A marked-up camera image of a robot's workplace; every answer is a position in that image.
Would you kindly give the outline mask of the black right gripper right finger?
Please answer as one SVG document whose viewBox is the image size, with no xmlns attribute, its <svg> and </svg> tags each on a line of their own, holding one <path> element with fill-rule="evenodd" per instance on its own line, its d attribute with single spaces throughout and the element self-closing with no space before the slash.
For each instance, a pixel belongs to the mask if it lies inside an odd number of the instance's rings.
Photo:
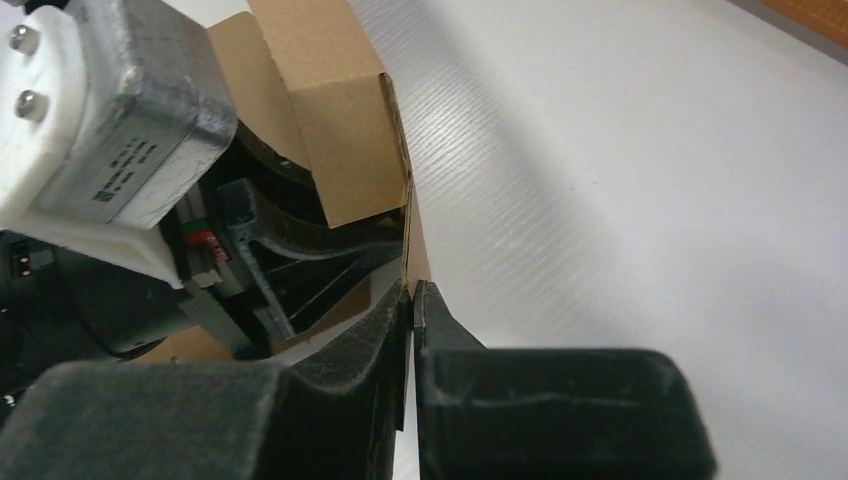
<svg viewBox="0 0 848 480">
<path fill-rule="evenodd" d="M 667 355 L 633 348 L 491 348 L 436 284 L 413 296 L 425 479 L 712 479 L 717 457 Z"/>
</svg>

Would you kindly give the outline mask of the brown cardboard box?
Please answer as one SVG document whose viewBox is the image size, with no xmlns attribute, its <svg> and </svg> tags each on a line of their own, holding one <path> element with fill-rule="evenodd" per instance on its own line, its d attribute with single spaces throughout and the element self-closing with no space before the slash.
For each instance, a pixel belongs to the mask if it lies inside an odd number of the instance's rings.
<svg viewBox="0 0 848 480">
<path fill-rule="evenodd" d="M 316 186 L 287 181 L 258 161 L 239 162 L 213 192 L 216 212 L 216 190 L 246 179 L 301 220 L 339 228 L 384 219 L 402 227 L 403 243 L 411 179 L 403 125 L 392 79 L 352 6 L 253 1 L 209 32 L 239 121 L 308 169 Z M 309 330 L 281 342 L 256 315 L 259 296 L 249 285 L 244 300 L 268 335 L 270 355 L 365 312 L 374 272 Z M 170 336 L 144 361 L 230 360 L 223 354 L 193 328 Z"/>
</svg>

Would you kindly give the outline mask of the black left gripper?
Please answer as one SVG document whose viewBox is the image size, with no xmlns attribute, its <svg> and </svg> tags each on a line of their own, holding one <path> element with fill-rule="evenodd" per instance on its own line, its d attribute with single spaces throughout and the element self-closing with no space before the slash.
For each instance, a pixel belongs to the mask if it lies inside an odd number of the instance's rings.
<svg viewBox="0 0 848 480">
<path fill-rule="evenodd" d="M 256 163 L 254 138 L 239 124 L 227 152 L 190 193 L 201 212 L 172 210 L 164 219 L 166 250 L 187 283 L 182 289 L 22 234 L 2 234 L 3 420 L 57 364 L 134 361 L 193 328 L 211 336 L 226 359 L 269 357 L 268 335 L 244 300 L 250 280 L 238 271 L 213 200 L 229 167 Z"/>
</svg>

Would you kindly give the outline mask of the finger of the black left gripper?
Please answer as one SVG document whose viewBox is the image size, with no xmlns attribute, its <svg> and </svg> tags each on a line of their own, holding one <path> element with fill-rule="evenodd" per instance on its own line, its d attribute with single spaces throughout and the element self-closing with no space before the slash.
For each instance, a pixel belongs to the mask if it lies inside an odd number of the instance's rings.
<svg viewBox="0 0 848 480">
<path fill-rule="evenodd" d="M 278 154 L 270 145 L 261 140 L 243 121 L 239 121 L 236 138 L 253 157 L 278 177 L 301 187 L 315 190 L 311 172 Z"/>
<path fill-rule="evenodd" d="M 403 229 L 395 223 L 312 224 L 274 205 L 246 179 L 219 187 L 215 205 L 228 244 L 259 296 L 256 315 L 274 342 L 309 330 L 402 253 Z"/>
</svg>

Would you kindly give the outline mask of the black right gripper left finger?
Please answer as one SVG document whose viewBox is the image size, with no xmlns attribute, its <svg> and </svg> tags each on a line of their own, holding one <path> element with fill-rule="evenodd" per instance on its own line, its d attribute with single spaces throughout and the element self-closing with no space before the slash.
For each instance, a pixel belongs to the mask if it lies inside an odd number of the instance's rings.
<svg viewBox="0 0 848 480">
<path fill-rule="evenodd" d="M 65 363 L 1 432 L 5 479 L 388 479 L 410 334 L 394 284 L 301 361 Z"/>
</svg>

